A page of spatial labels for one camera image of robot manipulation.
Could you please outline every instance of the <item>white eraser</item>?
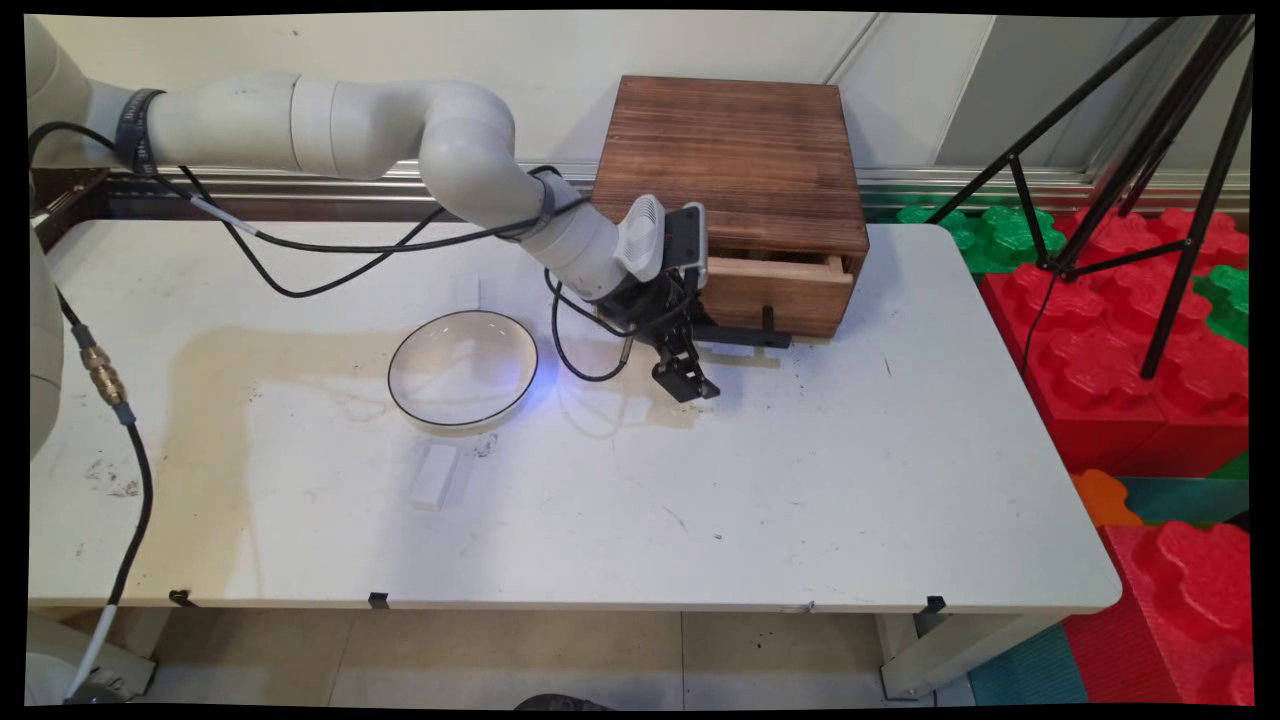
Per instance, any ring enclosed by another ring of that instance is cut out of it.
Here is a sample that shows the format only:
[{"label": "white eraser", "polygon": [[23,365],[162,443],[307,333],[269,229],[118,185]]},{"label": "white eraser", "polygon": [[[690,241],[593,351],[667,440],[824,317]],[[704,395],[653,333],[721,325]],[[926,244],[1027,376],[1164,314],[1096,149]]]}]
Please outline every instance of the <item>white eraser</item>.
[{"label": "white eraser", "polygon": [[419,510],[439,510],[444,506],[444,493],[458,465],[458,448],[433,442],[422,454],[422,466],[410,489],[410,505]]},{"label": "white eraser", "polygon": [[453,304],[458,310],[480,309],[480,275],[472,273],[453,278]]}]

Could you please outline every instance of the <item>robotic arm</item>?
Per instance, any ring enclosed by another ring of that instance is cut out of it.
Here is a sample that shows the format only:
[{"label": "robotic arm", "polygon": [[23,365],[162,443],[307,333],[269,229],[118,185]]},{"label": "robotic arm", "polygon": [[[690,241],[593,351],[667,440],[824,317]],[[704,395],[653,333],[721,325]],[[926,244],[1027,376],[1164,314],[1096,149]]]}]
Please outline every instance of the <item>robotic arm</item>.
[{"label": "robotic arm", "polygon": [[[292,73],[251,73],[145,99],[87,79],[31,15],[27,131],[73,122],[118,141],[122,115],[146,114],[151,165],[221,165],[371,179],[419,159],[422,182],[454,215],[495,228],[544,218],[508,237],[614,325],[659,350],[654,378],[678,401],[714,397],[698,366],[691,318],[707,279],[705,215],[691,204],[667,213],[650,195],[621,225],[590,204],[558,217],[580,193],[553,173],[513,160],[515,120],[493,92],[447,81],[355,83]],[[92,140],[50,135],[33,164],[106,167],[122,161]],[[31,233],[32,456],[56,419],[61,375],[58,299]],[[685,310],[673,313],[684,307]]]}]

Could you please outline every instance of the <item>wooden box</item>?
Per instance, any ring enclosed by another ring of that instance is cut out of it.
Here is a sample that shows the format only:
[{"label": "wooden box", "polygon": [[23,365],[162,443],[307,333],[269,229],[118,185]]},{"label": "wooden box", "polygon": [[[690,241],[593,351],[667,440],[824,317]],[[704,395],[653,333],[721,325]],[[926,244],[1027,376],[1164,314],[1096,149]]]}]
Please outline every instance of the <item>wooden box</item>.
[{"label": "wooden box", "polygon": [[646,192],[707,206],[716,322],[836,333],[868,250],[840,88],[623,77],[593,202],[620,222]]}]

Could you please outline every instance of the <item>floor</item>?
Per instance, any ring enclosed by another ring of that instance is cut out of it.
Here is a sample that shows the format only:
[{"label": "floor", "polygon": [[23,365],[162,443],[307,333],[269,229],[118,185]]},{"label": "floor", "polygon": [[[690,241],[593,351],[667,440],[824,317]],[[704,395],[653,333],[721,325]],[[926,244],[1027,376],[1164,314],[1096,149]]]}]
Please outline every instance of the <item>floor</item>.
[{"label": "floor", "polygon": [[869,615],[178,609],[140,702],[617,710],[973,705],[963,678],[883,700]]}]

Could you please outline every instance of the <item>black wristband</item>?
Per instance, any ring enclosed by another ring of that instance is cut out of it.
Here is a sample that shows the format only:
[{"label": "black wristband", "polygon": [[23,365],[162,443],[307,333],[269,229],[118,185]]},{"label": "black wristband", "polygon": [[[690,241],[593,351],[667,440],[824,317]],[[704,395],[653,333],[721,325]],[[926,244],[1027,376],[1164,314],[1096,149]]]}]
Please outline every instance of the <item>black wristband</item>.
[{"label": "black wristband", "polygon": [[[559,172],[556,170],[556,168],[547,168],[547,169],[549,169],[550,172],[556,173],[557,176],[559,174]],[[531,236],[536,234],[543,228],[545,228],[548,225],[548,223],[552,222],[552,219],[556,218],[556,191],[552,190],[552,186],[547,181],[544,181],[543,178],[538,177],[536,173],[539,173],[541,170],[543,170],[543,168],[536,168],[534,170],[534,178],[538,182],[543,183],[543,208],[538,213],[538,222],[534,223],[531,227],[527,227],[527,228],[524,228],[524,229],[516,232],[516,234],[499,234],[497,237],[499,237],[502,240],[511,241],[511,242],[518,242],[518,241],[521,241],[521,240],[524,240],[526,237],[531,237]]]},{"label": "black wristband", "polygon": [[147,137],[147,108],[163,92],[148,87],[134,92],[115,124],[115,158],[140,176],[156,174],[155,152]]}]

